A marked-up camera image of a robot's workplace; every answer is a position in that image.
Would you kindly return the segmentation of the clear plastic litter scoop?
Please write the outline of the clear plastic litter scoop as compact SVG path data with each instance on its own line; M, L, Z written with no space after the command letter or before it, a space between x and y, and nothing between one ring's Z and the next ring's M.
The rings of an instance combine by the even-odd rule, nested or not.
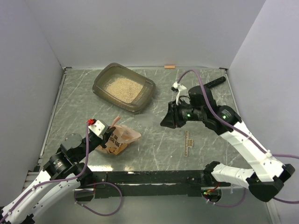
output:
M141 126L152 127L159 125L159 119L152 113L139 114L138 120Z

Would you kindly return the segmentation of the pink cat litter bag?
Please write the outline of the pink cat litter bag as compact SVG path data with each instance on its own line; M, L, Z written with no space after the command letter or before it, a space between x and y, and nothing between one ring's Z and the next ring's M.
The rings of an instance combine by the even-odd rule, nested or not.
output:
M98 145L95 150L105 153L118 155L124 149L126 149L131 143L138 141L141 134L126 125L117 125L116 123L120 120L120 116L117 116L112 122L112 131L108 138L105 148Z

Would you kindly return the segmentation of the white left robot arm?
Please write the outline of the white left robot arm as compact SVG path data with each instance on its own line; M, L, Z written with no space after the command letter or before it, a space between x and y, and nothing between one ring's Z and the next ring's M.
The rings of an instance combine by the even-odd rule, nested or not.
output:
M98 146L106 146L113 127L95 134L87 129L86 137L70 134L44 165L33 182L10 204L0 209L2 224L32 224L38 212L52 206L63 194L91 185L93 172L88 156Z

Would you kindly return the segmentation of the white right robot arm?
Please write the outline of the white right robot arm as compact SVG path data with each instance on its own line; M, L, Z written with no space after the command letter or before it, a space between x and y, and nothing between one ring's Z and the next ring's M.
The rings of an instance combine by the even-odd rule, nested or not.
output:
M217 105L210 89L201 87L188 90L189 103L182 98L187 88L174 83L176 99L168 103L168 112L160 125L181 128L188 121L201 121L205 127L232 145L250 165L250 169L235 168L213 161L204 169L204 181L209 186L226 182L244 187L257 199L268 202L283 188L295 172L291 164L277 160L248 130L241 117L227 105Z

